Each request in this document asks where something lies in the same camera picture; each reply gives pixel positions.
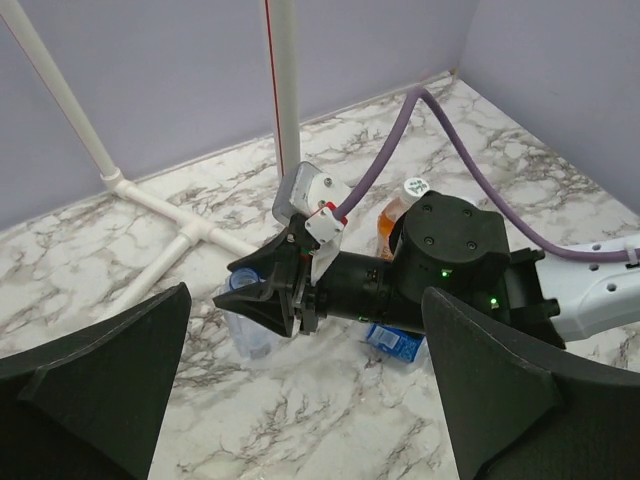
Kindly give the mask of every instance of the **red stripe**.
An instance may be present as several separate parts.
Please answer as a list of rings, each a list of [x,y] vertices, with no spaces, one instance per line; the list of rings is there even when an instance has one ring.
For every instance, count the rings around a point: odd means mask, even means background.
[[[278,151],[280,152],[280,171],[284,175],[284,158],[282,155],[282,139],[280,136],[280,111],[278,110],[278,88],[276,87],[276,65],[273,58],[273,39],[271,33],[271,17],[269,15],[269,0],[264,0],[264,8],[267,12],[267,37],[269,39],[269,58],[271,61],[271,81],[273,82],[273,99],[276,110],[276,131],[278,133]]]

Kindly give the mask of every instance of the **vertical white pole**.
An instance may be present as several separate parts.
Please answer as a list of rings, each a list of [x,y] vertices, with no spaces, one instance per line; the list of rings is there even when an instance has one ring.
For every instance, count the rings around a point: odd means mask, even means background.
[[[259,0],[273,86],[274,139],[280,177],[300,163],[295,0]]]
[[[91,122],[89,122],[20,3],[17,0],[0,0],[0,18],[7,24],[9,31],[13,34],[27,58],[29,58],[53,98],[58,102],[71,127],[73,127],[100,170],[102,178],[118,177],[120,170],[115,166],[100,138],[98,138],[98,134],[93,129]]]

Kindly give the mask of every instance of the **black cylinder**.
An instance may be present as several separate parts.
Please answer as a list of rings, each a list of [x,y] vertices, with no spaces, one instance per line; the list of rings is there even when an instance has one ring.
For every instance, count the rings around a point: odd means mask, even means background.
[[[394,252],[396,290],[420,304],[427,287],[464,299],[500,279],[509,264],[502,216],[456,197],[429,192],[404,216]]]
[[[391,263],[381,258],[340,252],[318,284],[327,315],[380,322],[391,297]]]

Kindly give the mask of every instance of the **orange bottle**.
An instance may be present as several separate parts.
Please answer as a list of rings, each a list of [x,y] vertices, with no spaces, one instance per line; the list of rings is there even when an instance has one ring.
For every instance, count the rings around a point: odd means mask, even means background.
[[[429,191],[429,184],[421,178],[410,178],[404,182],[400,194],[391,200],[378,217],[378,248],[376,255],[391,260],[389,235],[398,219]]]

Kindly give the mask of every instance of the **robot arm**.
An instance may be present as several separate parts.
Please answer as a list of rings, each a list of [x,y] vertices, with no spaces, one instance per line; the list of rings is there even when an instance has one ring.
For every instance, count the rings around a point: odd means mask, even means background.
[[[220,295],[216,305],[288,337],[296,318],[308,334],[328,315],[423,333],[422,295],[436,287],[559,348],[636,321],[640,269],[571,262],[539,250],[510,252],[500,214],[436,192],[397,222],[393,261],[341,252],[344,224],[322,213],[348,193],[308,163],[285,177],[273,213],[286,228],[229,265],[231,271],[251,268],[264,281]]]

